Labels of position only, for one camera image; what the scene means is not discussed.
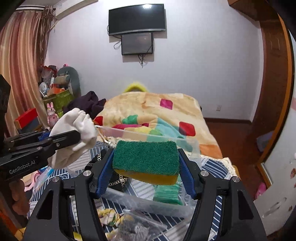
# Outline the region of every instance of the blue gripper pad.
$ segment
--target blue gripper pad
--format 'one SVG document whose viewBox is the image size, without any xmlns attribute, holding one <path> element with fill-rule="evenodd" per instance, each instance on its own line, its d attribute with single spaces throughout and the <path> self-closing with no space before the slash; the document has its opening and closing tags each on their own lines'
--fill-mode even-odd
<svg viewBox="0 0 296 241">
<path fill-rule="evenodd" d="M 110 154 L 102 172 L 98 179 L 98 188 L 96 190 L 96 195 L 100 198 L 101 195 L 103 195 L 106 192 L 106 189 L 108 187 L 108 184 L 110 182 L 113 168 L 112 168 L 112 162 L 113 162 L 113 156 L 114 156 L 114 150 Z"/>
<path fill-rule="evenodd" d="M 41 136 L 38 137 L 39 141 L 43 141 L 49 137 L 50 131 L 43 133 Z"/>
<path fill-rule="evenodd" d="M 192 199 L 194 199 L 197 195 L 194 189 L 194 179 L 180 153 L 179 153 L 179 162 L 180 162 L 180 176 L 181 176 L 184 188 L 186 190 L 186 193 L 190 195 Z"/>
</svg>

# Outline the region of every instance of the black purse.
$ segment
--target black purse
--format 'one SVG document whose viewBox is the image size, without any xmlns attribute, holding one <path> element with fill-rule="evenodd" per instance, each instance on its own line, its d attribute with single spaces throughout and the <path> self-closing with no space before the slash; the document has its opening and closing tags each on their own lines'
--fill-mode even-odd
<svg viewBox="0 0 296 241">
<path fill-rule="evenodd" d="M 105 154 L 107 153 L 107 149 L 103 149 L 100 151 L 99 154 L 97 154 L 84 168 L 84 170 L 90 170 L 93 165 L 104 158 Z M 108 187 L 115 189 L 117 191 L 122 191 L 124 186 L 126 185 L 126 182 L 128 180 L 128 177 L 119 175 L 117 172 L 113 170 L 112 176 L 110 178 L 110 182 L 108 184 Z"/>
</svg>

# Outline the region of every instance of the wire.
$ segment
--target wire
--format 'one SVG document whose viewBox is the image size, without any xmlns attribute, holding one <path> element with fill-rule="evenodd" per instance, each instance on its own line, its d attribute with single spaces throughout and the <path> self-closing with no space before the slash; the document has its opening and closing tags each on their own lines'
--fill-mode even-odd
<svg viewBox="0 0 296 241">
<path fill-rule="evenodd" d="M 108 35 L 109 35 L 109 25 L 107 26 L 107 33 L 108 33 Z M 115 38 L 117 38 L 117 39 L 121 39 L 121 36 L 120 36 L 120 37 L 117 37 L 116 35 L 111 35 L 111 36 L 113 36 L 113 37 L 115 37 Z"/>
<path fill-rule="evenodd" d="M 139 60 L 140 60 L 140 64 L 141 64 L 142 68 L 144 67 L 144 65 L 143 65 L 143 63 L 144 63 L 144 58 L 145 58 L 146 54 L 149 52 L 149 50 L 151 49 L 151 47 L 153 46 L 153 44 L 154 44 L 154 39 L 153 39 L 153 42 L 152 42 L 151 46 L 149 47 L 149 49 L 147 50 L 146 53 L 144 53 L 144 54 L 138 54 L 138 58 L 139 58 Z"/>
<path fill-rule="evenodd" d="M 113 48 L 115 49 L 115 50 L 117 50 L 117 49 L 119 49 L 120 48 L 120 46 L 121 46 L 121 40 L 119 40 L 116 44 L 114 44 L 114 46 L 113 46 Z"/>
</svg>

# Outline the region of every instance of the sponge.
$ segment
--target sponge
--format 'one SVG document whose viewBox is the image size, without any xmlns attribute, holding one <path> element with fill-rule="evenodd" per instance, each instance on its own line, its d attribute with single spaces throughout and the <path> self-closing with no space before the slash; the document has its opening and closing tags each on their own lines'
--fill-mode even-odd
<svg viewBox="0 0 296 241">
<path fill-rule="evenodd" d="M 112 165 L 120 175 L 154 185 L 174 185 L 179 174 L 177 145 L 173 141 L 119 141 Z"/>
</svg>

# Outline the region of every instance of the curtain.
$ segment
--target curtain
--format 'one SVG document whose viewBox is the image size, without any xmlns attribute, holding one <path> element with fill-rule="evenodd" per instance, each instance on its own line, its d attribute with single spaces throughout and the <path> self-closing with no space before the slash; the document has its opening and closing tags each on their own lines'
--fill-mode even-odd
<svg viewBox="0 0 296 241">
<path fill-rule="evenodd" d="M 41 15 L 40 31 L 39 31 L 40 34 L 38 38 L 39 58 L 40 58 L 41 65 L 44 65 L 44 61 L 46 57 L 50 25 L 54 19 L 53 11 L 54 11 L 53 6 L 46 6 Z"/>
<path fill-rule="evenodd" d="M 42 11 L 17 11 L 0 32 L 0 73 L 11 85 L 5 115 L 10 136 L 18 134 L 14 120 L 30 108 L 36 108 L 39 122 L 47 126 L 47 114 L 38 87 L 38 69 L 44 64 L 48 41 L 46 28 L 41 26 L 47 24 L 45 20 Z"/>
</svg>

